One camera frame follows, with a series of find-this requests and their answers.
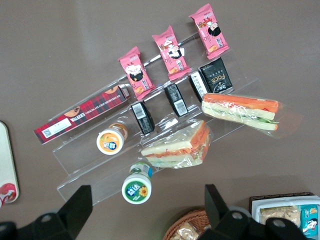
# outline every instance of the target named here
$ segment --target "white plate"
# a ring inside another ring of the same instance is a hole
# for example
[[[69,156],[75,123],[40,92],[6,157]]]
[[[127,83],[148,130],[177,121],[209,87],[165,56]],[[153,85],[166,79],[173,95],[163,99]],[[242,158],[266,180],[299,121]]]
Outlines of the white plate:
[[[5,203],[12,203],[18,196],[18,181],[8,129],[0,121],[0,208]]]

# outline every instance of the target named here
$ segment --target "white bottle cap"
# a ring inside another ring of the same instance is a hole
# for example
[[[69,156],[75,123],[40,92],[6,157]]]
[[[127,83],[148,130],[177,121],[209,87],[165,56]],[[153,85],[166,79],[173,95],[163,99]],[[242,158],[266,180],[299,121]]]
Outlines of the white bottle cap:
[[[96,146],[106,155],[115,155],[124,146],[124,136],[115,129],[108,128],[99,133],[96,138]]]
[[[143,204],[151,196],[151,181],[148,177],[135,173],[128,176],[122,185],[122,195],[131,204]]]

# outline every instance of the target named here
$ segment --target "round container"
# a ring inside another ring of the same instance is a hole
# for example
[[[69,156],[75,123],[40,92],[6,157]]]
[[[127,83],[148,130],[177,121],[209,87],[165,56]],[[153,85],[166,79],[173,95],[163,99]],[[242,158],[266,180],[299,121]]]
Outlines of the round container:
[[[121,123],[113,123],[109,128],[99,133],[96,146],[106,155],[115,155],[120,152],[128,137],[128,130]]]
[[[128,138],[128,129],[122,123],[119,123],[119,122],[113,123],[109,126],[109,129],[118,130],[122,134],[124,140]]]
[[[151,167],[143,162],[137,162],[130,168],[130,175],[122,185],[122,196],[131,204],[143,204],[151,196]]]

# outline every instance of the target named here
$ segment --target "sandwich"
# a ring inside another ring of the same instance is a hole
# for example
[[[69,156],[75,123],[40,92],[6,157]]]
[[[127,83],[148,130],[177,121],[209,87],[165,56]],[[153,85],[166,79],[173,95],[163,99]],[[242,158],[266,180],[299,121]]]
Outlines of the sandwich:
[[[153,142],[141,154],[154,167],[186,168],[203,162],[210,142],[210,129],[201,120]]]
[[[275,115],[279,103],[275,100],[206,93],[202,111],[210,117],[248,125],[250,127],[275,131],[278,123]]]

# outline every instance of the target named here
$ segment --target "metal screw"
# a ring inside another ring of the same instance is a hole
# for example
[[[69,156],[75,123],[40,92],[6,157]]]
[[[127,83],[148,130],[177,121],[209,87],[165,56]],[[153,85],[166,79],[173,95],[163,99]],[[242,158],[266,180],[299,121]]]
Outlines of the metal screw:
[[[278,228],[284,228],[286,226],[285,223],[279,219],[273,220],[272,223]]]
[[[0,232],[7,229],[7,225],[0,225]]]
[[[241,215],[240,212],[235,211],[234,213],[232,213],[232,217],[236,220],[241,220],[243,217]]]
[[[42,223],[46,223],[49,222],[51,220],[51,216],[50,215],[45,215],[42,219],[41,222]]]

